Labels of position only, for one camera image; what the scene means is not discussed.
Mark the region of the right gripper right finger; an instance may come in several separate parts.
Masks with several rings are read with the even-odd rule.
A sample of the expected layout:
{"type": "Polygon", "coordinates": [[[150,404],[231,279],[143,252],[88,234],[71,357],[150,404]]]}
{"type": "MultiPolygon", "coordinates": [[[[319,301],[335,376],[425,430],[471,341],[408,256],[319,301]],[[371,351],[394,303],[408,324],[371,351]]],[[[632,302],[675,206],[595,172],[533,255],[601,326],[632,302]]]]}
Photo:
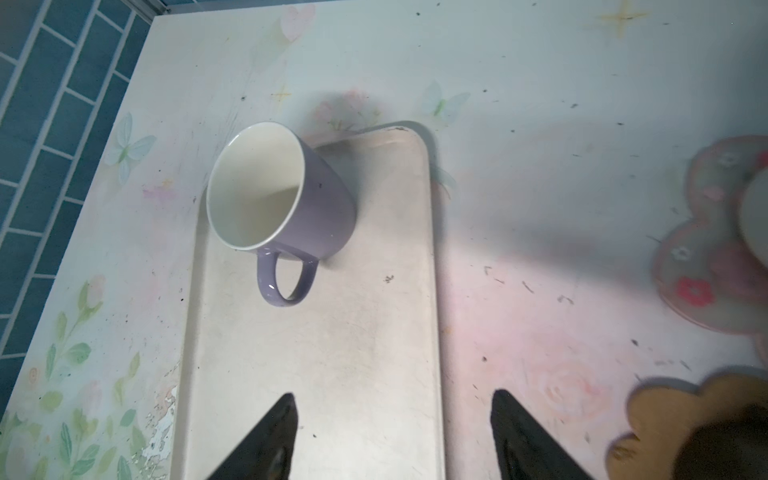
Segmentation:
{"type": "Polygon", "coordinates": [[[507,390],[494,391],[490,424],[503,480],[591,479],[507,390]]]}

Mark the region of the brown paw coaster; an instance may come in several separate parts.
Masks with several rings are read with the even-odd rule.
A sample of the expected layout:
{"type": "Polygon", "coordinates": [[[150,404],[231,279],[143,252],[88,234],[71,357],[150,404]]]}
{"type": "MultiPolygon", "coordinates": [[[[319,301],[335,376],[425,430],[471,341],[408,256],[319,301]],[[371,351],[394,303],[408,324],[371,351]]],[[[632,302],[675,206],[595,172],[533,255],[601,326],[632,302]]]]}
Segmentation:
{"type": "Polygon", "coordinates": [[[767,381],[725,373],[685,389],[645,386],[633,392],[626,416],[630,433],[608,449],[610,479],[671,479],[680,451],[700,427],[739,418],[750,407],[767,406],[767,381]]]}

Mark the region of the pink flower coaster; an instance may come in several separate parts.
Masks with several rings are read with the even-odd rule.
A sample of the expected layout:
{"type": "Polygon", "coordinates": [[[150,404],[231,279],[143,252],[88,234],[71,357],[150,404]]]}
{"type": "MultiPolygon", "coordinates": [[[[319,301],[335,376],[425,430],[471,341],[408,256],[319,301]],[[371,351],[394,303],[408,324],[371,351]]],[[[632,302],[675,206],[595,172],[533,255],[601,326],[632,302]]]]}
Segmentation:
{"type": "Polygon", "coordinates": [[[661,241],[652,277],[662,300],[707,330],[751,338],[767,360],[767,268],[738,226],[748,185],[767,170],[764,135],[731,137],[699,151],[686,171],[690,220],[661,241]]]}

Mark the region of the white mug red inside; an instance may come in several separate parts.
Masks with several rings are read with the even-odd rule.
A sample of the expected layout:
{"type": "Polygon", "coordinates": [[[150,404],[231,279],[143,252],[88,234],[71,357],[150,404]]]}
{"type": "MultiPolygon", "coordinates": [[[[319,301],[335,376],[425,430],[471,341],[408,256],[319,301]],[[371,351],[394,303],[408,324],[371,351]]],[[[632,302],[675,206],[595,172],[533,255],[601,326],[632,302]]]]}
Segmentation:
{"type": "Polygon", "coordinates": [[[746,186],[738,207],[741,237],[751,254],[768,264],[768,172],[761,170],[746,186]]]}

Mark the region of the beige serving tray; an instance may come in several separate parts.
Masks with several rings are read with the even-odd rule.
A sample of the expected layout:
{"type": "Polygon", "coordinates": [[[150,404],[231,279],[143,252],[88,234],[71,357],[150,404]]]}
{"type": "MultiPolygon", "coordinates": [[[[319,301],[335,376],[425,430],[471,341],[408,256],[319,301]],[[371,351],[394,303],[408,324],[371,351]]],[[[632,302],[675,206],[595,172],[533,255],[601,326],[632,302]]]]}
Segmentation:
{"type": "Polygon", "coordinates": [[[445,475],[428,144],[404,122],[317,151],[353,193],[357,224],[302,303],[270,306],[256,257],[198,216],[175,479],[212,474],[288,393],[292,478],[445,475]]]}

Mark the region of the purple mug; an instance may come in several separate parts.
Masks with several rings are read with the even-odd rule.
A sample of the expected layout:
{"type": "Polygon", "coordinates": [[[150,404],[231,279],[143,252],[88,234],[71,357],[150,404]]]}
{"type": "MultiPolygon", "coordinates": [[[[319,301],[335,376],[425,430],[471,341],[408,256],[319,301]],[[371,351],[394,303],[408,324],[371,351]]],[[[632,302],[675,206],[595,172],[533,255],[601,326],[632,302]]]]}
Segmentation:
{"type": "Polygon", "coordinates": [[[257,283],[272,306],[308,295],[319,264],[356,225],[342,178],[288,127],[261,122],[230,140],[207,186],[210,228],[229,248],[257,256],[257,283]]]}

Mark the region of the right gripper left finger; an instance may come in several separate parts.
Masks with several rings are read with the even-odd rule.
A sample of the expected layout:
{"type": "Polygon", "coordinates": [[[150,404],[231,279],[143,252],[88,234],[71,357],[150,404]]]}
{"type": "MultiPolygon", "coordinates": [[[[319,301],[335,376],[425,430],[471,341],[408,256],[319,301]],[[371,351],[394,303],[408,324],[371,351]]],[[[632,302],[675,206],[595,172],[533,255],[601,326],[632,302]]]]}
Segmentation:
{"type": "Polygon", "coordinates": [[[288,480],[298,420],[295,397],[285,393],[209,479],[288,480]]]}

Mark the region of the black mug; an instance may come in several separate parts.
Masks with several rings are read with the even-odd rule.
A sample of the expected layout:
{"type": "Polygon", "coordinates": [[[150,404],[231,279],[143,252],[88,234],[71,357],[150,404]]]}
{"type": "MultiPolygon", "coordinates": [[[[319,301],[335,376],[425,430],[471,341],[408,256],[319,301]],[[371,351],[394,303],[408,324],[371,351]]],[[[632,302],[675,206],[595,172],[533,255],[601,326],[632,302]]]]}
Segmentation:
{"type": "Polygon", "coordinates": [[[767,409],[697,428],[680,449],[674,479],[766,479],[767,409]]]}

